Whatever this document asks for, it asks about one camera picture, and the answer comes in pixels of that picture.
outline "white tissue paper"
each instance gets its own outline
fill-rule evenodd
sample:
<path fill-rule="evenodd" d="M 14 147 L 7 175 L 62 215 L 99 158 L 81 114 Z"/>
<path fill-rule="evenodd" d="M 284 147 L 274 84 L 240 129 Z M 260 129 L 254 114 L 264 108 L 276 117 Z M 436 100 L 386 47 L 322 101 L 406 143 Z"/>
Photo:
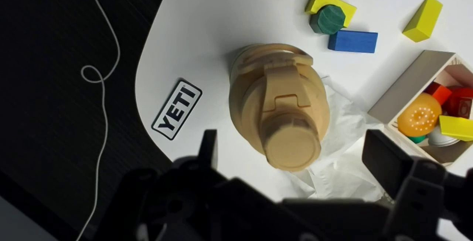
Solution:
<path fill-rule="evenodd" d="M 361 161 L 361 154 L 366 130 L 383 129 L 384 125 L 330 86 L 326 91 L 330 126 L 321 142 L 320 157 L 305 170 L 287 175 L 299 197 L 380 200 L 384 190 Z"/>

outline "white table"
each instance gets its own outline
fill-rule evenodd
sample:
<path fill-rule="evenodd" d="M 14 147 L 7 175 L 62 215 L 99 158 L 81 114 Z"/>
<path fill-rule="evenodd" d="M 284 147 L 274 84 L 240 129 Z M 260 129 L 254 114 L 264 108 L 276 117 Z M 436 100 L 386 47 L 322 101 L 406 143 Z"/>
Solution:
<path fill-rule="evenodd" d="M 205 129 L 218 129 L 218 170 L 238 176 L 273 200 L 293 197 L 286 175 L 274 170 L 233 127 L 228 110 L 228 65 L 240 48 L 254 43 L 286 43 L 314 57 L 314 68 L 329 75 L 334 88 L 368 110 L 424 49 L 452 51 L 473 63 L 470 0 L 444 4 L 431 39 L 414 43 L 402 30 L 423 0 L 345 0 L 358 8 L 348 30 L 378 32 L 374 54 L 333 52 L 328 36 L 314 34 L 304 14 L 307 0 L 163 0 L 145 44 L 136 76 L 142 122 L 171 159 L 195 155 Z M 151 126 L 178 78 L 203 91 L 174 140 Z M 450 171 L 473 165 L 469 150 Z M 451 225 L 442 234 L 458 240 Z"/>

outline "orange block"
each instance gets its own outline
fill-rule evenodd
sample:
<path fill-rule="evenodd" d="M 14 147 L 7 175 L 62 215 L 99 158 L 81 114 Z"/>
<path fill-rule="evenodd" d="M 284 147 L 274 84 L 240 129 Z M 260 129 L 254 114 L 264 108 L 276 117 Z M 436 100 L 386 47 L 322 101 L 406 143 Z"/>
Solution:
<path fill-rule="evenodd" d="M 440 105 L 443 105 L 443 103 L 445 103 L 446 100 L 448 100 L 448 98 L 452 95 L 451 90 L 436 82 L 432 82 L 424 92 L 432 95 L 432 97 L 434 97 L 440 103 Z"/>

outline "cardboard box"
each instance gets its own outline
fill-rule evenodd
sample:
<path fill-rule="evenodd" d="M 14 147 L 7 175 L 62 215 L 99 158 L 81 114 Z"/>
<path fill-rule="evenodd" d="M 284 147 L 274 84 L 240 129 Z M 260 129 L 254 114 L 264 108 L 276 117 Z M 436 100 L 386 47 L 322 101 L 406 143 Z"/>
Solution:
<path fill-rule="evenodd" d="M 400 140 L 419 155 L 446 164 L 458 159 L 473 142 L 460 141 L 448 147 L 434 147 L 427 142 L 416 145 L 397 130 L 397 117 L 433 81 L 444 86 L 473 88 L 473 69 L 454 52 L 424 51 L 368 113 L 385 124 L 388 137 Z"/>

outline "white cable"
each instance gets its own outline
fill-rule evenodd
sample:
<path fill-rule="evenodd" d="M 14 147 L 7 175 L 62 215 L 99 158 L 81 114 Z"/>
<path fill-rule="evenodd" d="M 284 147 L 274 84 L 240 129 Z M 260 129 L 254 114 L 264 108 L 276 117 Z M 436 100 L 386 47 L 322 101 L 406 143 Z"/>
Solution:
<path fill-rule="evenodd" d="M 105 77 L 102 77 L 102 74 L 100 73 L 100 71 L 95 66 L 85 65 L 81 69 L 81 76 L 85 81 L 87 81 L 89 83 L 102 83 L 102 110 L 103 110 L 103 117 L 105 119 L 105 136 L 103 137 L 103 144 L 102 144 L 102 148 L 100 149 L 100 152 L 98 154 L 97 164 L 96 164 L 96 169 L 95 169 L 95 194 L 94 194 L 95 197 L 93 199 L 92 212 L 90 213 L 90 216 L 87 219 L 86 223 L 84 224 L 84 227 L 82 228 L 81 232 L 79 233 L 79 236 L 77 237 L 76 241 L 79 241 L 81 239 L 82 235 L 84 234 L 85 229 L 87 228 L 88 223 L 90 222 L 90 219 L 92 219 L 92 216 L 95 213 L 95 209 L 97 208 L 98 175 L 99 175 L 99 169 L 100 169 L 99 168 L 100 167 L 100 159 L 102 158 L 103 150 L 105 149 L 105 145 L 107 144 L 107 137 L 108 137 L 108 118 L 107 118 L 107 111 L 105 110 L 105 80 L 110 77 L 110 75 L 113 73 L 113 71 L 115 71 L 115 68 L 117 67 L 118 62 L 120 61 L 120 44 L 118 43 L 117 35 L 115 34 L 115 31 L 113 30 L 112 24 L 110 24 L 110 21 L 108 20 L 108 17 L 105 14 L 105 11 L 103 10 L 102 6 L 100 5 L 100 2 L 98 0 L 95 0 L 95 2 L 97 4 L 98 8 L 100 9 L 100 11 L 102 12 L 103 17 L 105 18 L 105 21 L 107 22 L 108 27 L 110 28 L 110 31 L 113 34 L 113 38 L 115 39 L 115 43 L 117 45 L 117 60 L 115 61 L 115 64 L 113 65 L 110 72 Z M 99 80 L 90 80 L 90 79 L 88 79 L 84 74 L 84 71 L 87 68 L 93 69 L 98 74 L 100 79 Z"/>

